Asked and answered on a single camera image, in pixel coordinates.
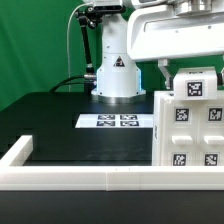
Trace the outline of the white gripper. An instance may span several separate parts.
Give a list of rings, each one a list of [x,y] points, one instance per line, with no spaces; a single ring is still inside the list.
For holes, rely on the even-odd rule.
[[[167,90],[173,88],[168,59],[224,53],[224,3],[133,3],[127,52],[134,61],[158,60]],[[224,87],[224,67],[217,73]]]

